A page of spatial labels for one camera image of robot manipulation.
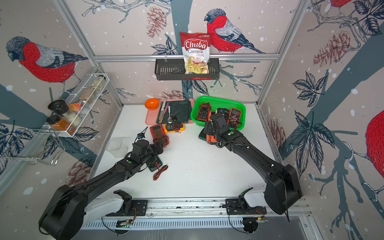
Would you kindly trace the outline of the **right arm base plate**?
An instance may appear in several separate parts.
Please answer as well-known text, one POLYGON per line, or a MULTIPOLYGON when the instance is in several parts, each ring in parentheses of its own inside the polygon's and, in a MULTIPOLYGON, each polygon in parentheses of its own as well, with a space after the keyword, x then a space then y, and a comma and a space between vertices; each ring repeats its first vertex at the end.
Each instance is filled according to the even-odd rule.
POLYGON ((226 209, 227 215, 261 215, 267 214, 265 207, 250 207, 241 204, 240 199, 226 199, 222 208, 226 209))

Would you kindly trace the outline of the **yellow multimeter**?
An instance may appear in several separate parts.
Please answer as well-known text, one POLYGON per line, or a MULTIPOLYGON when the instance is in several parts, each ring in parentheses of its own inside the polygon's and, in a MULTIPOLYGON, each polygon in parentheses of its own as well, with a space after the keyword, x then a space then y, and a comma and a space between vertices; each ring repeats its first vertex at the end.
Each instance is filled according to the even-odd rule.
POLYGON ((179 133, 185 130, 185 126, 183 123, 165 124, 164 128, 166 134, 179 133))

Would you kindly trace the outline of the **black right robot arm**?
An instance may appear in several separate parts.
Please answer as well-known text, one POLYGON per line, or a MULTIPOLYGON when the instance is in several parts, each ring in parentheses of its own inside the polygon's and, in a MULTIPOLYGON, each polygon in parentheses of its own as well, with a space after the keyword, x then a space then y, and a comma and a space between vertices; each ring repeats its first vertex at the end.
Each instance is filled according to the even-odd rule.
POLYGON ((291 165, 282 165, 253 146, 238 130, 231 130, 222 114, 214 114, 205 123, 207 142, 218 148, 227 148, 240 156, 264 179, 264 198, 278 215, 288 216, 288 209, 302 196, 298 173, 291 165))

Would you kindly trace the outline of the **orange clamp multimeter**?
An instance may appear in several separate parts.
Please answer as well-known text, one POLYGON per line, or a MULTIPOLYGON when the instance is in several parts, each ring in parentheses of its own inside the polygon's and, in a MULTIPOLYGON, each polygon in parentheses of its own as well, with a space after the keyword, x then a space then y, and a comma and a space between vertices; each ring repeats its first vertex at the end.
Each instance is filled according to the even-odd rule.
POLYGON ((207 140, 207 143, 210 144, 210 145, 216 145, 218 144, 220 141, 217 139, 216 136, 214 135, 206 135, 206 140, 207 140))

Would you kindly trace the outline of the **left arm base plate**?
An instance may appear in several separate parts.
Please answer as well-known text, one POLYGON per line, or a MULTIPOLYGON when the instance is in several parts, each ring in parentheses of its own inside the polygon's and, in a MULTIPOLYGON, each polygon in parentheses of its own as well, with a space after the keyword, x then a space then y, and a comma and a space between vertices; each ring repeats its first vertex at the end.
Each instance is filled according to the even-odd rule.
POLYGON ((107 214, 107 217, 143 217, 146 215, 148 200, 124 200, 123 205, 116 213, 107 214))

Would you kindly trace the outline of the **red clamp multimeter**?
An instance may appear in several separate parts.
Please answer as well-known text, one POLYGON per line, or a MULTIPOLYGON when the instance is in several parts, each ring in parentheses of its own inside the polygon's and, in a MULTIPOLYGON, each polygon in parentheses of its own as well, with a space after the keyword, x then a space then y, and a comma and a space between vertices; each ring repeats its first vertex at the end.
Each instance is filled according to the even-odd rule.
POLYGON ((210 103, 202 103, 198 112, 197 120, 201 122, 207 122, 209 114, 211 112, 210 103))

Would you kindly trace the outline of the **red taped multimeter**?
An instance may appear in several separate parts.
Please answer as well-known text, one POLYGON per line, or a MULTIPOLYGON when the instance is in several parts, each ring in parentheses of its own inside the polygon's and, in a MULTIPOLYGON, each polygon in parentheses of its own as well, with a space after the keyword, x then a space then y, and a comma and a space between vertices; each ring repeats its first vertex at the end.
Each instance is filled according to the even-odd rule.
POLYGON ((162 144, 163 148, 169 145, 169 137, 166 135, 163 125, 158 124, 150 127, 154 144, 162 144))

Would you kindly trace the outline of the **green-edged black multimeter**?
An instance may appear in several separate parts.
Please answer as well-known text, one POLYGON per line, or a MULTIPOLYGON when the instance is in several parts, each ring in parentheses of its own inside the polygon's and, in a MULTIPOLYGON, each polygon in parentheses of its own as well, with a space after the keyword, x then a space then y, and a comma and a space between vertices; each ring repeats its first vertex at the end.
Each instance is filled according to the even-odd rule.
POLYGON ((158 156, 155 156, 155 157, 151 157, 146 162, 146 165, 151 172, 155 172, 163 165, 163 163, 158 156))

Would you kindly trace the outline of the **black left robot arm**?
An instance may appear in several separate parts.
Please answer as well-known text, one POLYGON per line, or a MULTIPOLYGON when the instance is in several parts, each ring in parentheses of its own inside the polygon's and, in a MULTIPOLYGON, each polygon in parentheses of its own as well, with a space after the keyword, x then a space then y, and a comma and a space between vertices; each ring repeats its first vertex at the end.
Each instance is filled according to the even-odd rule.
POLYGON ((109 170, 73 187, 59 187, 39 219, 39 230, 56 240, 69 240, 81 229, 86 207, 96 197, 113 186, 128 180, 141 170, 149 160, 163 153, 161 143, 150 144, 147 140, 133 143, 133 150, 109 170))

